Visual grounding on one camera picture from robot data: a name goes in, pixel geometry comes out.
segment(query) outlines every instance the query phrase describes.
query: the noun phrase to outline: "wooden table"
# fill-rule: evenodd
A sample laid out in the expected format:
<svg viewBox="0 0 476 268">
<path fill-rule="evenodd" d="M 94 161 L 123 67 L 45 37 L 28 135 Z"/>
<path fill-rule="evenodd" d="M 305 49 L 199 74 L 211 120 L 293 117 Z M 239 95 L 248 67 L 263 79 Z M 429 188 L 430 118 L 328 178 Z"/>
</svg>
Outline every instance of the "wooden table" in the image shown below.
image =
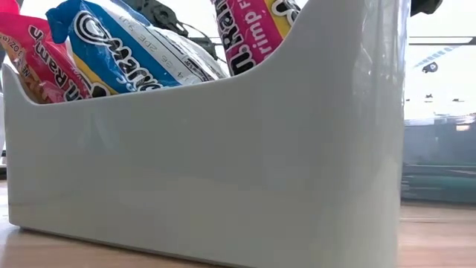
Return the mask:
<svg viewBox="0 0 476 268">
<path fill-rule="evenodd" d="M 0 267 L 212 267 L 24 231 L 8 223 L 7 206 L 0 182 Z M 476 208 L 404 205 L 399 240 L 400 267 L 476 268 Z"/>
</svg>

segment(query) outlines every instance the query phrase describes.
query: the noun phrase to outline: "window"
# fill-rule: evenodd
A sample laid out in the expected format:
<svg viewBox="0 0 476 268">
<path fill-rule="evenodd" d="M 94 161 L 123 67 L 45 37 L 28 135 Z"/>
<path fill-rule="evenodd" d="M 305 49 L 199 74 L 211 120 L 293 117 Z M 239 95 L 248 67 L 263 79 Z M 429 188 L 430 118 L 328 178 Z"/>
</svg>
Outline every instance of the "window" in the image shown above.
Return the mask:
<svg viewBox="0 0 476 268">
<path fill-rule="evenodd" d="M 476 2 L 410 19 L 402 197 L 476 202 Z"/>
</svg>

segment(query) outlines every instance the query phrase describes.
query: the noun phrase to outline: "storage bin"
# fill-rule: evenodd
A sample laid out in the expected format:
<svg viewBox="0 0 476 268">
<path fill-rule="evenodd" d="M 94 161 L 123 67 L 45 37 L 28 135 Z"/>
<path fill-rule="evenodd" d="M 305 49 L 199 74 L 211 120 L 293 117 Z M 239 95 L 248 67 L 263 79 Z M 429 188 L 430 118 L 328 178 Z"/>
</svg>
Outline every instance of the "storage bin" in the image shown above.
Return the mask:
<svg viewBox="0 0 476 268">
<path fill-rule="evenodd" d="M 408 0 L 309 0 L 229 79 L 36 105 L 3 68 L 12 224 L 216 264 L 396 266 Z"/>
</svg>

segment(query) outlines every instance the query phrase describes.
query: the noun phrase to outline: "chip bag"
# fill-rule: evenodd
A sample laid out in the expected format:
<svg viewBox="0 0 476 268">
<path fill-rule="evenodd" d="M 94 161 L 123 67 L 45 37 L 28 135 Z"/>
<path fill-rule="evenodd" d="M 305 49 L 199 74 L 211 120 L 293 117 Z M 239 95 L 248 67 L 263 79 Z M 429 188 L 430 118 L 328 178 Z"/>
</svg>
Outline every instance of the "chip bag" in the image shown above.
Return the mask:
<svg viewBox="0 0 476 268">
<path fill-rule="evenodd" d="M 120 0 L 67 0 L 46 16 L 56 43 L 109 94 L 164 89 L 225 77 L 179 35 L 154 28 Z"/>
<path fill-rule="evenodd" d="M 231 75 L 264 61 L 300 12 L 294 0 L 212 0 Z"/>
<path fill-rule="evenodd" d="M 14 0 L 0 4 L 0 43 L 32 101 L 59 103 L 90 98 L 66 47 L 51 39 L 48 22 L 19 15 Z"/>
</svg>

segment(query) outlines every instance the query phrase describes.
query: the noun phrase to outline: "pink snack bag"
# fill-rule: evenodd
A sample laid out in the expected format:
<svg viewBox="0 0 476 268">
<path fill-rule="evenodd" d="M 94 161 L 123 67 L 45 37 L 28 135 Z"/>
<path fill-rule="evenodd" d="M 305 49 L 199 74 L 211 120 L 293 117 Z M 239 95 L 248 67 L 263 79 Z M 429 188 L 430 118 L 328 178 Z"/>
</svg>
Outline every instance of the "pink snack bag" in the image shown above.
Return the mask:
<svg viewBox="0 0 476 268">
<path fill-rule="evenodd" d="M 284 40 L 300 8 L 294 0 L 212 0 L 231 75 L 264 61 Z"/>
<path fill-rule="evenodd" d="M 0 1 L 0 45 L 32 101 L 59 103 L 91 97 L 65 45 L 53 42 L 48 22 L 19 15 L 15 0 Z"/>
</svg>

